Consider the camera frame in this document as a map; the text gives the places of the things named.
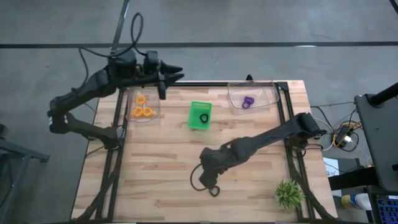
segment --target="wooden tabletop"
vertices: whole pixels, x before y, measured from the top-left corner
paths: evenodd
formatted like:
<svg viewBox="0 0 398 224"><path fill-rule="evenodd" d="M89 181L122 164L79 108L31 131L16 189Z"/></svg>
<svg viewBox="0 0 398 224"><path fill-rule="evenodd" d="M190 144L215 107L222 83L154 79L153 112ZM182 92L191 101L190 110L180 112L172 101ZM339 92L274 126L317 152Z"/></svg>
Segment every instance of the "wooden tabletop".
<svg viewBox="0 0 398 224"><path fill-rule="evenodd" d="M310 111L304 82L288 83L294 113ZM116 100L117 93L100 99L95 125L111 125ZM193 100L213 104L211 128L207 131L194 131L187 126ZM277 105L262 113L233 115L226 87L170 87L167 99L161 101L160 105L160 124L137 127L129 122L114 221L297 220L295 213L285 213L279 209L274 198L276 185L282 179L289 178L282 141L263 147L246 163L219 176L221 193L216 198L207 191L193 190L189 181L192 169L200 162L199 155L204 147L217 149L234 138L255 136L280 125ZM99 141L91 142L88 152L101 145ZM86 158L72 218L78 217L98 193L105 157L106 151L100 150ZM308 150L304 161L311 190L328 212L337 217L320 150ZM109 196L104 204L105 209L108 201ZM305 213L305 202L302 207Z"/></svg>

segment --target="orange object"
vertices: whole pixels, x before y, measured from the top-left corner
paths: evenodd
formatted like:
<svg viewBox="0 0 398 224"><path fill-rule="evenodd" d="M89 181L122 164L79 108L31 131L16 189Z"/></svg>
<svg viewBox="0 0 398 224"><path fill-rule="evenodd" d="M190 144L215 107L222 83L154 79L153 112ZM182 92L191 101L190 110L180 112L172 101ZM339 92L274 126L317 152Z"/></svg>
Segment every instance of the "orange object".
<svg viewBox="0 0 398 224"><path fill-rule="evenodd" d="M144 108L144 111L142 112L144 114L144 116L148 117L148 116L152 116L154 114L154 112L152 111L151 108Z"/></svg>
<svg viewBox="0 0 398 224"><path fill-rule="evenodd" d="M144 95L139 95L136 97L136 103L138 105L143 105L145 103L146 99Z"/></svg>
<svg viewBox="0 0 398 224"><path fill-rule="evenodd" d="M134 109L134 116L140 117L142 115L142 108L136 108Z"/></svg>

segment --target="potted plant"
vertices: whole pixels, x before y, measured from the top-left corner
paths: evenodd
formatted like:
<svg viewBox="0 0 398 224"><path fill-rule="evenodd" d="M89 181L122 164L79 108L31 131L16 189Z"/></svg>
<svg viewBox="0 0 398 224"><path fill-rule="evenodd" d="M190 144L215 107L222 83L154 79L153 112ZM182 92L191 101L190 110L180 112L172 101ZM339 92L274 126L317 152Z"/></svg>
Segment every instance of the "potted plant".
<svg viewBox="0 0 398 224"><path fill-rule="evenodd" d="M293 212L305 197L294 180L282 180L276 187L274 195L278 206L286 212Z"/></svg>

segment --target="clear plastic bin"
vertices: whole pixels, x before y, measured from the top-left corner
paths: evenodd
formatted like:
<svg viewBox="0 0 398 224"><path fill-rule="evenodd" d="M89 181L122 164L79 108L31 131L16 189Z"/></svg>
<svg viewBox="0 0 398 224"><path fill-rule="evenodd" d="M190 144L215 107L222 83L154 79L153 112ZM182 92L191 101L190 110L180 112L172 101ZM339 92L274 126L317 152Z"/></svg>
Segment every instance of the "clear plastic bin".
<svg viewBox="0 0 398 224"><path fill-rule="evenodd" d="M144 103L141 104L139 100L137 101L137 97L139 96L145 97ZM133 122L135 126L160 124L159 94L155 88L133 88L129 92L128 100L129 112L126 116L128 121ZM143 111L145 110L145 112L148 112L148 108L150 108L152 110L152 115L144 116L144 113L142 113L140 116L136 116L134 111L136 108L141 108Z"/></svg>
<svg viewBox="0 0 398 224"><path fill-rule="evenodd" d="M245 97L254 99L254 103L247 109L243 108ZM264 83L255 81L228 83L228 101L232 114L238 115L268 110L278 100L279 96L274 82L271 86L264 86Z"/></svg>

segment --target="green container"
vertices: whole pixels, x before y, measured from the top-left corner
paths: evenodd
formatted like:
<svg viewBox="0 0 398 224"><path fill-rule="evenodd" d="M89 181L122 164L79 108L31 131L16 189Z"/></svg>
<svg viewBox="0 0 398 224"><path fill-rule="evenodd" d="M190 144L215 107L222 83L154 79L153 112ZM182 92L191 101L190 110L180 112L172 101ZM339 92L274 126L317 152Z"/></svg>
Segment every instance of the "green container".
<svg viewBox="0 0 398 224"><path fill-rule="evenodd" d="M211 107L212 107L211 103L193 101L191 103L191 109L189 111L188 127L192 129L202 129L202 130L210 129ZM203 123L200 120L200 115L202 114L207 114L209 116L208 121L206 123Z"/></svg>

